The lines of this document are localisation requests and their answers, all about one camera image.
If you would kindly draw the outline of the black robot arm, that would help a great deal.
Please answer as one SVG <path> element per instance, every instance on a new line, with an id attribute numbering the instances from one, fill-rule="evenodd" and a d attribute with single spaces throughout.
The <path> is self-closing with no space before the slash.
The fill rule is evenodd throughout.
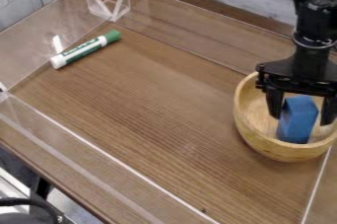
<path id="1" fill-rule="evenodd" d="M 257 65 L 255 87 L 266 94 L 270 116 L 281 116 L 286 93 L 319 97 L 322 126 L 337 119 L 337 0 L 293 0 L 297 16 L 290 57 Z"/>

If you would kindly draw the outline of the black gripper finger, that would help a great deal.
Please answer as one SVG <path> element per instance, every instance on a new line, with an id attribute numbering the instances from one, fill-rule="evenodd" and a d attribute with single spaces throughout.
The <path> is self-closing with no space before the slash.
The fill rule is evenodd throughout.
<path id="1" fill-rule="evenodd" d="M 283 91 L 273 86 L 269 86 L 266 89 L 266 101 L 269 113 L 273 118 L 281 117 L 282 98 L 283 98 Z"/>
<path id="2" fill-rule="evenodd" d="M 322 102 L 319 125 L 329 125 L 337 118 L 337 97 L 326 97 Z"/>

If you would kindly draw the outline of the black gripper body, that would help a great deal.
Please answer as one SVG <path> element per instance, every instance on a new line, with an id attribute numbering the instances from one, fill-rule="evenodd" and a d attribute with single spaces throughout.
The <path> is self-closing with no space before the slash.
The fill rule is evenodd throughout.
<path id="1" fill-rule="evenodd" d="M 330 59 L 295 58 L 294 56 L 255 66 L 255 87 L 282 93 L 318 97 L 337 97 L 337 63 Z"/>

